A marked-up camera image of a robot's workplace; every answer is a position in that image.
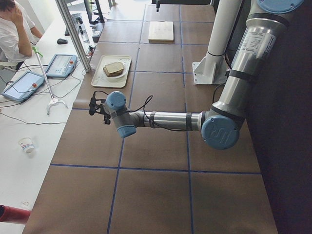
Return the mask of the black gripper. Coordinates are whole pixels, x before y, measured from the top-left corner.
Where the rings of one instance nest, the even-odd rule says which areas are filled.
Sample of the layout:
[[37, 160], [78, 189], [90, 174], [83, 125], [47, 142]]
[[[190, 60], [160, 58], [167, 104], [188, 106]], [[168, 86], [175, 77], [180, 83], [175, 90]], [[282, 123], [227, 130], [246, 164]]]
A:
[[104, 120], [103, 120], [103, 124], [105, 125], [110, 125], [111, 124], [111, 115], [110, 115], [110, 112], [108, 110], [105, 109], [105, 107], [102, 108], [102, 112], [103, 112], [103, 115], [104, 115]]

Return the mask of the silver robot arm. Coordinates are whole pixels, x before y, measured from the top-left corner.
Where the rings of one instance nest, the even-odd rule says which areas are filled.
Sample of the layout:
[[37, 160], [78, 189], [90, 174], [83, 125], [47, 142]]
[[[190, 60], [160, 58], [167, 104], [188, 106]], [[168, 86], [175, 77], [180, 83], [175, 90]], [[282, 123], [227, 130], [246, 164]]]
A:
[[114, 91], [102, 101], [100, 112], [105, 124], [113, 122], [120, 137], [137, 127], [170, 131], [199, 131], [205, 143], [215, 149], [228, 149], [239, 139], [245, 108], [277, 37], [290, 24], [301, 0], [253, 0], [246, 19], [246, 30], [236, 51], [229, 76], [219, 100], [201, 113], [147, 112], [144, 107], [131, 111], [122, 92]]

